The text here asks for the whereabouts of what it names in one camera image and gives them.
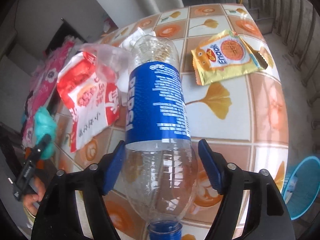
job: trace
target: metal screw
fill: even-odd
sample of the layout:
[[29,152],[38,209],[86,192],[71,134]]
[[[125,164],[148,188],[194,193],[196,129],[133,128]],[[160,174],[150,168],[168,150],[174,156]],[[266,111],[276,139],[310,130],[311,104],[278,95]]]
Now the metal screw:
[[62,176],[63,174],[64,174],[64,170],[58,170],[58,171],[57,171],[57,175],[58,175],[58,176]]
[[228,163],[227,167],[230,169],[230,170],[235,170],[237,168],[237,166],[234,164],[234,163]]
[[93,163],[89,166],[89,169],[92,170],[92,171],[95,171],[96,169],[98,168],[98,165]]
[[269,171],[267,171],[266,169],[262,169],[260,172],[264,176],[268,176],[269,175]]

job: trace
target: bottle neck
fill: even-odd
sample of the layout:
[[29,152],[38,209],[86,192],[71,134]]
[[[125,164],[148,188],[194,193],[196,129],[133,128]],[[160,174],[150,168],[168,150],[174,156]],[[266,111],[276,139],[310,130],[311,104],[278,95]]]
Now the bottle neck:
[[181,229],[182,224],[172,220],[161,220],[148,225],[150,240],[180,240]]

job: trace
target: red and white plastic bag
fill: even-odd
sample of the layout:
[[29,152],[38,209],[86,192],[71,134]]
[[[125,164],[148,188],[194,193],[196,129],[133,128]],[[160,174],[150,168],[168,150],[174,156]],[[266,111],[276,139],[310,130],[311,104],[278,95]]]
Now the red and white plastic bag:
[[58,93],[73,119],[71,152],[119,118],[117,86],[97,77],[96,62],[95,55],[80,52],[58,75]]

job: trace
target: clear plastic bottle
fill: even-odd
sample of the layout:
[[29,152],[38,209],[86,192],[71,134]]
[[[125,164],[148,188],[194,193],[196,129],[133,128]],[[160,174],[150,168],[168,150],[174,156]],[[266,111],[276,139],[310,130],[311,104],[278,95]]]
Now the clear plastic bottle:
[[132,50],[122,169],[127,198],[147,222],[150,239],[180,239],[196,191],[177,49],[167,38],[141,37]]

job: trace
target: teal plastic bag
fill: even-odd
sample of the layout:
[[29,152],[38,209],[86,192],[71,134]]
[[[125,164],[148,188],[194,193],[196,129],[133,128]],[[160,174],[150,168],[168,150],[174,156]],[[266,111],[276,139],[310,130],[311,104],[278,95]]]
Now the teal plastic bag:
[[36,136],[36,144],[40,142],[42,137],[47,133],[51,136],[51,142],[46,147],[46,149],[42,152],[41,159],[47,160],[54,153],[54,145],[53,142],[56,139],[57,132],[57,124],[50,116],[48,110],[45,107],[40,107],[35,114],[35,136]]

